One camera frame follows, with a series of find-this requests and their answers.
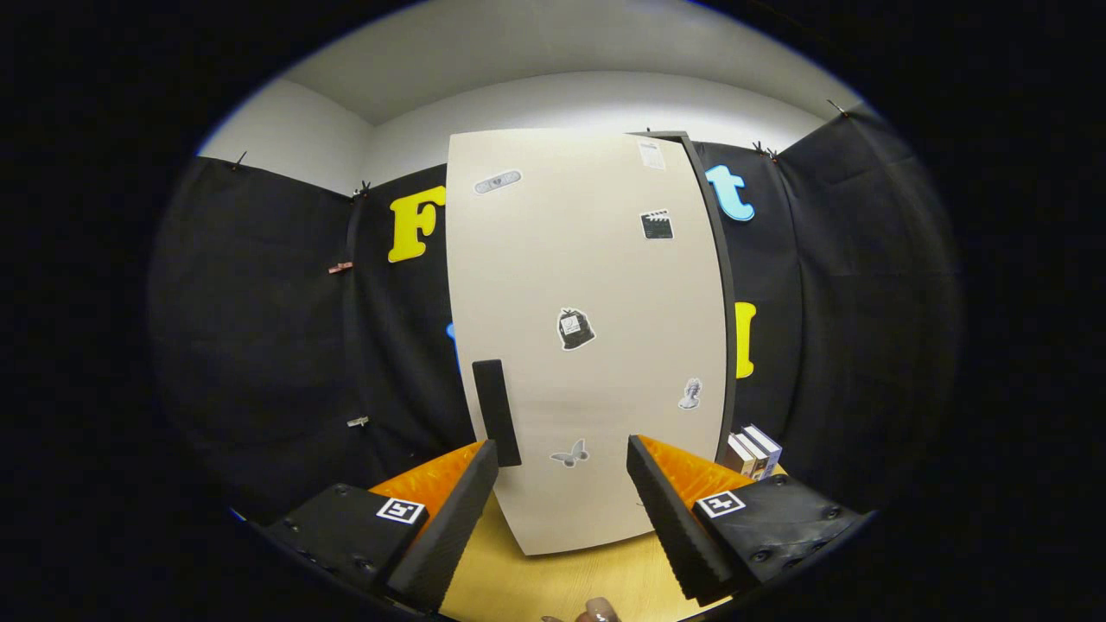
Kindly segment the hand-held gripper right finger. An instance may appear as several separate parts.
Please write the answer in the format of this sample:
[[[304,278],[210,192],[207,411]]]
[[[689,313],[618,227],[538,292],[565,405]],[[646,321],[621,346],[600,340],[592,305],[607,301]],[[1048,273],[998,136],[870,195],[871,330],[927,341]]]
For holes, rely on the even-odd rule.
[[[745,605],[869,523],[787,473],[753,480],[645,435],[628,438],[626,470],[684,597],[700,607]]]

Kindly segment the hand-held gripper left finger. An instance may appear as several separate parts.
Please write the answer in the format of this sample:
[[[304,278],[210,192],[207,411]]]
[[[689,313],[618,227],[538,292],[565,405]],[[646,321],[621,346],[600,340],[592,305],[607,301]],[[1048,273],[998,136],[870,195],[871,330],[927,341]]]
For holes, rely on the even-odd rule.
[[[495,440],[476,440],[392,479],[337,483],[264,527],[270,543],[357,597],[437,612],[493,491]]]

